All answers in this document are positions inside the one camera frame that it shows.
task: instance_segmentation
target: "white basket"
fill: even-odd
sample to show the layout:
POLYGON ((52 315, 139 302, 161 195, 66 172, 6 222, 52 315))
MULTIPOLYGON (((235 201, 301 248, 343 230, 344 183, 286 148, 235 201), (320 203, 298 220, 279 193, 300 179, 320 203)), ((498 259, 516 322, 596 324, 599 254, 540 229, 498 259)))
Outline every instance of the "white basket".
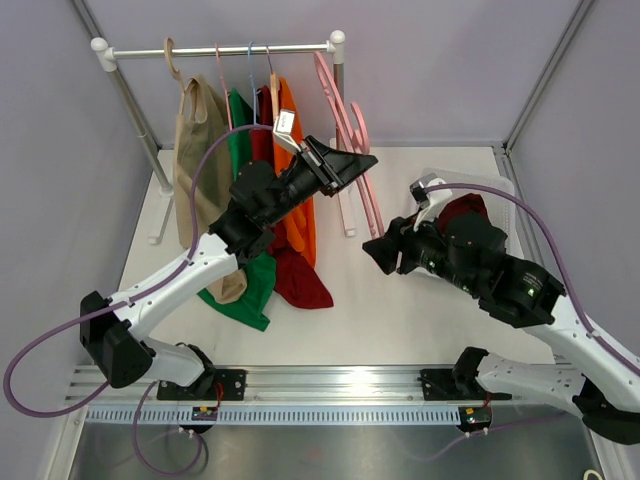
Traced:
MULTIPOLYGON (((453 170, 445 170, 441 168, 425 168, 422 171, 421 177, 429 175, 431 173, 436 174, 447 183, 476 183, 487 187, 497 188, 499 190, 502 190, 503 192, 515 195, 515 188, 513 187, 513 183, 511 183, 508 178, 475 175, 470 173, 455 172, 453 170)), ((509 200, 497 195, 480 192, 478 190, 455 189, 451 190, 451 192, 453 193, 453 196, 449 199, 449 202, 455 200, 456 198, 463 197, 468 193, 475 193, 480 195, 484 200, 485 206, 487 207, 487 213, 489 214, 489 221, 491 222, 491 225, 500 228, 508 235, 507 253, 510 255, 515 254, 514 252, 517 250, 518 240, 516 238, 516 206, 513 202, 510 202, 509 200)), ((446 203, 442 206, 436 207, 433 215, 438 216, 445 206, 446 203)), ((414 213, 415 211, 407 212, 408 215, 413 215, 414 213)), ((433 276, 423 268, 416 268, 415 271, 418 273, 433 276)))

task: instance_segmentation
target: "pink hanger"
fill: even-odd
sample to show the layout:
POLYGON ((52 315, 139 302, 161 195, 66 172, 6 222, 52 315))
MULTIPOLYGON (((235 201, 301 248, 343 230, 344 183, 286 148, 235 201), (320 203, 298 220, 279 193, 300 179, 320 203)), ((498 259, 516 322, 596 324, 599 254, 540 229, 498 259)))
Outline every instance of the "pink hanger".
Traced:
POLYGON ((229 120, 229 129, 233 128, 233 120, 231 119, 231 107, 229 106, 229 92, 227 91, 227 83, 224 81, 224 73, 222 71, 222 61, 218 52, 218 44, 216 43, 216 62, 218 62, 218 72, 220 72, 220 82, 222 82, 222 90, 224 90, 224 101, 227 104, 227 119, 229 120))
MULTIPOLYGON (((351 102, 351 111, 356 117, 358 128, 354 129, 349 121, 347 110, 344 107, 344 102, 340 98, 338 87, 336 87, 333 81, 333 76, 329 71, 327 63, 324 61, 322 55, 318 52, 314 54, 314 62, 316 64, 316 71, 318 72, 318 78, 322 84, 322 89, 329 102, 329 107, 333 113, 333 117, 336 120, 336 125, 344 143, 345 149, 348 152, 355 153, 369 153, 369 134, 367 132, 367 126, 364 122, 364 117, 357 103, 351 102)), ((367 223, 369 224, 369 231, 371 232, 371 238, 378 238, 384 234, 384 223, 382 222, 382 215, 380 214, 380 208, 376 200, 376 195, 373 190, 373 185, 369 179, 369 175, 364 173, 356 180, 358 190, 360 192, 360 198, 362 198, 362 205, 364 206, 364 212, 367 216, 367 223)))

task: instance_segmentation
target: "white table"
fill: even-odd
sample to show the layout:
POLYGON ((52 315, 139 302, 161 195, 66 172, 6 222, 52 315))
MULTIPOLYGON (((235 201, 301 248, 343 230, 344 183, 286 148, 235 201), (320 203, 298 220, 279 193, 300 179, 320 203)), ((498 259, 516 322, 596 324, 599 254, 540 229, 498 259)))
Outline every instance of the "white table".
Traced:
MULTIPOLYGON (((426 167, 498 175, 490 148, 374 148, 380 163, 371 178, 385 224, 409 208, 409 184, 426 167)), ((170 172, 173 152, 160 152, 170 172)), ((147 243, 158 184, 152 177, 122 276, 128 288, 181 253, 175 210, 160 245, 147 243)), ((335 307, 299 310, 274 293, 259 332, 227 318, 194 297, 152 333, 169 343, 199 346, 217 365, 452 364, 467 346, 486 348, 530 363, 552 363, 547 345, 480 311, 477 302, 438 279, 380 272, 361 249, 369 239, 357 198, 357 235, 342 232, 337 198, 315 197, 318 238, 316 271, 335 307)))

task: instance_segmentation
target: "dark red garment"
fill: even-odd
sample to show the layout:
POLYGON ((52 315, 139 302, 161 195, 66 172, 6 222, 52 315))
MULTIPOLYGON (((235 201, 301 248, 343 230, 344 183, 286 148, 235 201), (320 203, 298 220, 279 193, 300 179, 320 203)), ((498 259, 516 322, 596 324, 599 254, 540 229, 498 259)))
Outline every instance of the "dark red garment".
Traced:
POLYGON ((447 230, 447 225, 452 218, 467 212, 479 213, 489 220, 487 207, 484 205, 482 197, 475 193, 469 193, 464 197, 456 198, 449 202, 447 206, 444 207, 444 210, 442 210, 442 213, 438 215, 438 230, 440 234, 444 235, 447 230))
MULTIPOLYGON (((271 92, 269 87, 258 90, 259 118, 262 125, 273 125, 271 92)), ((253 160, 273 161, 273 136, 266 130, 252 130, 253 160)), ((276 286, 274 290, 294 307, 313 310, 333 307, 333 298, 309 262, 296 252, 287 240, 287 230, 279 222, 273 229, 276 239, 269 254, 276 259, 276 286)))

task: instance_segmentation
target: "orange garment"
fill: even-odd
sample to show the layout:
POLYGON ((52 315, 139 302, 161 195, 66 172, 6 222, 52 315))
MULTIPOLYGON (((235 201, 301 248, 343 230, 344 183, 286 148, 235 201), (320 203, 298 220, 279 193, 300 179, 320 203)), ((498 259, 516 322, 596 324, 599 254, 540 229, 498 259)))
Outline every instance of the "orange garment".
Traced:
MULTIPOLYGON (((296 104, 289 85, 284 78, 280 78, 280 110, 291 110, 296 113, 296 120, 293 124, 292 137, 296 142, 304 139, 300 117, 296 111, 296 104)), ((273 160, 276 174, 287 168, 291 163, 293 155, 284 148, 274 144, 273 160)), ((313 199, 310 198, 302 205, 297 206, 289 215, 282 220, 287 230, 287 240, 297 252, 306 258, 309 265, 316 265, 316 220, 313 210, 313 199)))

